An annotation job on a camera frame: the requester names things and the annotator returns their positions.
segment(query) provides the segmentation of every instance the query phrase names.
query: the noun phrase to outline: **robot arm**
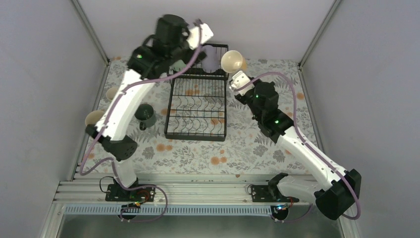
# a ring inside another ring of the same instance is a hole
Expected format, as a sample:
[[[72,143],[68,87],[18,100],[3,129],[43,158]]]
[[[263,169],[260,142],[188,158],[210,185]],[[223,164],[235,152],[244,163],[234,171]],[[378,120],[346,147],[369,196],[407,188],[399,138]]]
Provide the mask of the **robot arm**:
[[[157,21],[155,34],[150,35],[133,51],[127,63],[128,70],[124,73],[111,106],[95,125],[86,127],[85,131],[93,138],[103,129],[98,142],[107,152],[115,156],[117,174],[125,187],[131,186],[137,179],[132,162],[129,160],[137,149],[137,143],[126,135],[126,130],[142,99],[153,87],[153,83],[132,85],[159,78],[178,60],[187,63],[199,44],[206,43],[213,36],[207,24],[200,23],[200,27],[195,26],[191,29],[187,26],[188,24],[179,16],[161,17]],[[153,43],[148,46],[147,43],[151,39]],[[201,52],[197,59],[202,60],[205,57],[206,54]]]
[[[242,71],[236,73],[230,81],[232,90],[239,89],[249,83],[250,78]],[[344,167],[327,157],[304,136],[302,142],[296,132],[293,120],[278,109],[278,93],[274,83],[256,80],[246,88],[239,90],[235,98],[248,105],[253,119],[258,122],[261,132],[274,143],[280,144],[290,151],[317,182],[295,179],[281,173],[269,182],[270,193],[274,198],[296,197],[309,203],[316,203],[318,209],[328,218],[336,220],[355,201],[336,172],[344,175],[357,197],[360,193],[361,176],[356,170],[347,171]],[[333,165],[336,171],[324,163],[318,155],[309,149],[312,147],[318,154]]]

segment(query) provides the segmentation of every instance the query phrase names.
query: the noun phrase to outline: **wall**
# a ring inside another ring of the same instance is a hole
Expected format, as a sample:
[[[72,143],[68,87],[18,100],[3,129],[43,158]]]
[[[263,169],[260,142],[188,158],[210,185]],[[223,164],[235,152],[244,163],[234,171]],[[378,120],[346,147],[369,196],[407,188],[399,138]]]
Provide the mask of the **wall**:
[[[420,237],[420,1],[343,1],[304,66],[326,153],[362,174],[363,237]]]
[[[38,237],[105,64],[71,1],[0,5],[0,231]]]
[[[110,57],[128,56],[155,32],[156,21],[175,14],[200,18],[246,58],[300,61],[334,0],[79,0]]]

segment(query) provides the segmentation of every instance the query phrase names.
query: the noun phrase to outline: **black mounting plate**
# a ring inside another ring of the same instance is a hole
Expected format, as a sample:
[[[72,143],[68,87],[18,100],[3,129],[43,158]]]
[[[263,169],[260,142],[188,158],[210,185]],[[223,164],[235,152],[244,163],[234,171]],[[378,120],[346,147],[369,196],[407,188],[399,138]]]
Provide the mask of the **black mounting plate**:
[[[149,196],[149,199],[145,202],[153,202],[155,198],[155,188],[154,187],[145,187],[140,188],[138,190],[134,191],[126,191],[123,188],[121,188],[118,184],[109,184],[105,201],[107,202],[137,202],[137,201],[144,201],[145,199],[145,193],[140,191],[147,191],[149,194],[152,192],[152,194]]]
[[[268,191],[268,185],[251,185],[252,202],[290,202],[289,197],[283,196],[276,200]],[[292,197],[293,202],[299,202],[298,198]]]

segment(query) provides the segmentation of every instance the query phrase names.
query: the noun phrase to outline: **gray floor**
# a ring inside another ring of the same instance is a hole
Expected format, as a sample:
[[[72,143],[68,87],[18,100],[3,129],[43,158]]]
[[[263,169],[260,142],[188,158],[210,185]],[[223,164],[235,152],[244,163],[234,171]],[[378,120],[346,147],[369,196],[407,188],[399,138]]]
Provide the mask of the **gray floor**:
[[[307,207],[291,209],[290,219]],[[164,216],[151,223],[120,222],[116,216],[65,215],[61,238],[341,238],[338,221],[314,209],[303,220],[274,223],[268,217]]]

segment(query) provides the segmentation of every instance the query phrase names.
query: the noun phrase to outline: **dish rack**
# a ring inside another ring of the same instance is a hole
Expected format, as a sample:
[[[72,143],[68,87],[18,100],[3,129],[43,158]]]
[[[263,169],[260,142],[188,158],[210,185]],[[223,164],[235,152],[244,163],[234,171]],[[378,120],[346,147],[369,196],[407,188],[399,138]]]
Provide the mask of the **dish rack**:
[[[164,129],[167,139],[205,141],[226,139],[228,74],[221,69],[220,60],[228,51],[228,46],[205,45],[216,48],[219,67],[213,72],[205,72],[201,63],[197,63],[171,81]]]

